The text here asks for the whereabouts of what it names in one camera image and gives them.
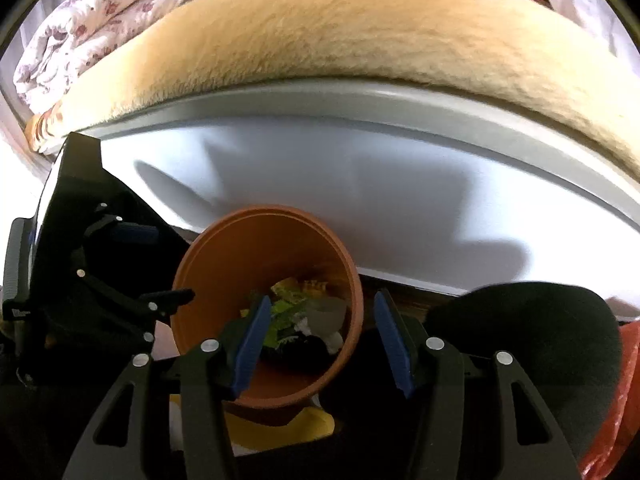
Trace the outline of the crumpled white tissue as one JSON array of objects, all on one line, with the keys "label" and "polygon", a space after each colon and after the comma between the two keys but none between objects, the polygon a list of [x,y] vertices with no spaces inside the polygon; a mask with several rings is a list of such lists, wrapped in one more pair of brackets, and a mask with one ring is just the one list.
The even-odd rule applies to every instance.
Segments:
[{"label": "crumpled white tissue", "polygon": [[296,315],[294,330],[320,338],[329,354],[337,354],[344,344],[340,330],[346,316],[346,301],[336,297],[310,297]]}]

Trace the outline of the pink floral folded quilt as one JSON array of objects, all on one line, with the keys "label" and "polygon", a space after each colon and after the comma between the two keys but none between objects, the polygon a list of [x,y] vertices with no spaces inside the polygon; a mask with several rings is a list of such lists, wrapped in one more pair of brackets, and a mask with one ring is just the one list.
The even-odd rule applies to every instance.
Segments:
[{"label": "pink floral folded quilt", "polygon": [[18,97],[48,110],[79,76],[191,0],[64,0],[43,20],[14,70]]}]

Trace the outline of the black round stool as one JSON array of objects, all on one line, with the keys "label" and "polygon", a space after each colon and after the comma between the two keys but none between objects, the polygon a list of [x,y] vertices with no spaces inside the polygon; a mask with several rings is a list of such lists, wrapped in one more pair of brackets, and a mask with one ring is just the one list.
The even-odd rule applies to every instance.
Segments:
[{"label": "black round stool", "polygon": [[429,308],[423,326],[462,353],[514,356],[574,456],[585,457],[605,420],[622,365],[620,329],[604,299],[570,285],[491,285]]}]

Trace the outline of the red plastic bag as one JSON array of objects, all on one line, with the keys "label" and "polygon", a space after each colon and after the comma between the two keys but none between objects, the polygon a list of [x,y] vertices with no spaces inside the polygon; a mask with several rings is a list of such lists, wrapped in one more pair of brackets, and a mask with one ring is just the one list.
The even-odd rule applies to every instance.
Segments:
[{"label": "red plastic bag", "polygon": [[579,462],[583,479],[606,479],[639,434],[639,322],[620,328],[622,365],[604,422]]}]

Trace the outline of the green snack wrapper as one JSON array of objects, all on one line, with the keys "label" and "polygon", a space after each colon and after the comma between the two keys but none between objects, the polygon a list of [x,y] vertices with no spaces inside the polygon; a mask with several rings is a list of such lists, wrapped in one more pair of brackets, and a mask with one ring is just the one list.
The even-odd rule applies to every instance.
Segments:
[{"label": "green snack wrapper", "polygon": [[277,349],[305,336],[294,330],[294,315],[302,310],[308,298],[329,297],[327,288],[326,281],[299,282],[295,278],[286,278],[274,284],[267,296],[253,292],[250,308],[242,311],[239,328],[241,348],[256,350],[261,342],[264,347]]}]

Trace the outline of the white curtain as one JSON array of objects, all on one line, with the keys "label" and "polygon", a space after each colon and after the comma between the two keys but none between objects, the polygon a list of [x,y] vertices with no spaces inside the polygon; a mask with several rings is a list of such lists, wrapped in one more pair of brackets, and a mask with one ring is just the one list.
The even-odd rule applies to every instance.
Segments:
[{"label": "white curtain", "polygon": [[552,9],[602,40],[613,54],[637,52],[622,21],[605,0],[549,0]]}]

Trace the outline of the yellow slipper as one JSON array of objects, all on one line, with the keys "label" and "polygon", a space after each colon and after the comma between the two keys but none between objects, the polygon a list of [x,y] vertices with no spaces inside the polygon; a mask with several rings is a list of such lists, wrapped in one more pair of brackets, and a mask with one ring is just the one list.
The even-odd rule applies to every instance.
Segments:
[{"label": "yellow slipper", "polygon": [[305,406],[283,426],[268,426],[224,412],[232,452],[235,457],[308,443],[334,434],[333,417],[318,406]]}]

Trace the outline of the floral beige fleece blanket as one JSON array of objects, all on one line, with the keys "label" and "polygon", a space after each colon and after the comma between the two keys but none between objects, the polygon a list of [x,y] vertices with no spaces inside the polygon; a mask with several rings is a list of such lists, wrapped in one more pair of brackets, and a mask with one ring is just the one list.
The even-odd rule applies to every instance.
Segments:
[{"label": "floral beige fleece blanket", "polygon": [[71,132],[241,84],[405,81],[506,102],[639,171],[639,83],[582,27],[533,0],[192,0],[90,67],[24,135]]}]

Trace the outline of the orange plastic trash bin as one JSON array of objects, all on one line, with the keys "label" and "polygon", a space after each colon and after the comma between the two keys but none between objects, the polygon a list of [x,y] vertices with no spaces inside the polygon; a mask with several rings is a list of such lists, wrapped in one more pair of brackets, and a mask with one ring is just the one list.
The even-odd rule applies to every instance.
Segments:
[{"label": "orange plastic trash bin", "polygon": [[286,324],[285,342],[268,339],[262,347],[248,388],[236,405],[251,410],[286,408],[310,399],[343,370],[356,349],[364,304],[354,260],[337,235],[311,214],[285,206],[254,206],[218,220],[191,243],[174,279],[175,289],[190,289],[193,299],[171,318],[177,349],[186,353],[209,338],[221,336],[229,324],[243,321],[243,311],[272,302],[272,314],[290,313],[273,286],[315,282],[345,301],[337,333],[343,344],[329,353],[311,338],[311,347],[290,368],[278,363],[302,345],[300,333]]}]

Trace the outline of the white bed frame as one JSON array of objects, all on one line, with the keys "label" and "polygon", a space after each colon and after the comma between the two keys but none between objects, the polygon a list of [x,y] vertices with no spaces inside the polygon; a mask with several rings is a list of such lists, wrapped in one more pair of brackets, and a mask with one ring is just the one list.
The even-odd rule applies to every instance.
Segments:
[{"label": "white bed frame", "polygon": [[639,315],[639,187],[557,122],[445,91],[347,79],[252,84],[88,129],[104,167],[201,231],[250,205],[314,214],[360,273],[460,295],[589,288]]}]

